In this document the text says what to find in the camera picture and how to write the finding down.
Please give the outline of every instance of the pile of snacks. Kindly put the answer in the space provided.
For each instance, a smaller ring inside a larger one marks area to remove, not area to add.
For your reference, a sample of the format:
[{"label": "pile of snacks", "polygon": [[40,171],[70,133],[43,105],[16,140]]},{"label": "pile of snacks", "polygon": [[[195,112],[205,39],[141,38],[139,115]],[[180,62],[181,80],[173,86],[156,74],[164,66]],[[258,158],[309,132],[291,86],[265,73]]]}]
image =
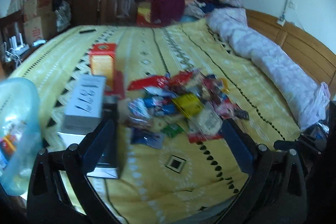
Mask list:
[{"label": "pile of snacks", "polygon": [[144,90],[143,97],[122,100],[118,106],[121,121],[132,128],[131,143],[160,149],[165,135],[174,138],[182,132],[190,143],[220,139],[224,119],[249,119],[226,95],[226,79],[198,69],[135,80],[128,90]]}]

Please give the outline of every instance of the bed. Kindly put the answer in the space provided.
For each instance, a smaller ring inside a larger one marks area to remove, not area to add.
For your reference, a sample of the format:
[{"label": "bed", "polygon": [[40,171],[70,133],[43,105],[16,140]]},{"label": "bed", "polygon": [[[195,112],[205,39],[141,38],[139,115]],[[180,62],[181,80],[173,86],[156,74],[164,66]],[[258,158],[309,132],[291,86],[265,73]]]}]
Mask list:
[{"label": "bed", "polygon": [[[278,27],[271,16],[254,11],[247,14],[251,27],[281,45],[289,56],[295,52],[295,61],[315,81],[326,81],[335,94],[336,56],[329,49],[294,26]],[[92,28],[97,31],[79,34]],[[300,134],[274,84],[251,61],[223,47],[204,19],[156,29],[78,26],[38,49],[11,75],[27,78],[36,85],[40,125],[49,150],[64,149],[57,132],[71,90],[81,74],[90,74],[90,47],[106,42],[118,44],[116,69],[123,72],[125,87],[148,75],[173,75],[200,68],[204,74],[213,73],[228,80],[229,97],[250,115],[249,121],[239,121],[238,125],[256,143],[272,149],[276,140],[292,141]],[[314,64],[307,62],[312,57]],[[136,98],[139,93],[127,92],[126,96]],[[101,199],[122,223],[143,223],[144,219],[147,223],[171,223],[190,217],[230,200],[247,179],[224,140],[190,144],[187,136],[180,134],[166,138],[163,149],[155,150],[131,145],[130,137],[130,130],[120,124],[121,178],[90,178]],[[82,211],[69,181],[62,176],[73,205]]]}]

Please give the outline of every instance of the wall socket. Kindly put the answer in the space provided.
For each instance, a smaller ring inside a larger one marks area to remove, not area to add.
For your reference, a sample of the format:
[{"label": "wall socket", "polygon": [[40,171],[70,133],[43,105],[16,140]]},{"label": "wall socket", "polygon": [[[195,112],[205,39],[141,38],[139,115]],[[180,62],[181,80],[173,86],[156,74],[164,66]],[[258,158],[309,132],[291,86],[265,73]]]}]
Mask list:
[{"label": "wall socket", "polygon": [[288,5],[289,8],[293,9],[293,10],[296,10],[296,4],[292,1],[289,2],[289,5]]}]

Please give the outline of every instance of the clear plastic bag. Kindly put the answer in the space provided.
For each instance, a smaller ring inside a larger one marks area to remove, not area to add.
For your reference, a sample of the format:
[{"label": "clear plastic bag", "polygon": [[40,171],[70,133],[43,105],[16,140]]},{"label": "clear plastic bag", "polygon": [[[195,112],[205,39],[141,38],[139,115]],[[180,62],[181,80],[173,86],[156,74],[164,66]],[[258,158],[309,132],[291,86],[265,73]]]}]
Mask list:
[{"label": "clear plastic bag", "polygon": [[0,83],[0,183],[8,195],[28,189],[38,150],[42,147],[38,123],[39,96],[24,78]]}]

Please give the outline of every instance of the brown cardboard box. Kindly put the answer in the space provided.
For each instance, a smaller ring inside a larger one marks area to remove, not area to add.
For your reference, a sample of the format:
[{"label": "brown cardboard box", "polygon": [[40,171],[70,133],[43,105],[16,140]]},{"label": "brown cardboard box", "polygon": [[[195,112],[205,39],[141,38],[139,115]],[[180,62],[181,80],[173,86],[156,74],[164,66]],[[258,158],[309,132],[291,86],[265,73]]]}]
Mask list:
[{"label": "brown cardboard box", "polygon": [[51,39],[57,34],[56,14],[49,12],[24,23],[26,42],[32,45],[39,39]]},{"label": "brown cardboard box", "polygon": [[24,20],[27,22],[53,10],[53,0],[27,0],[23,6]]}]

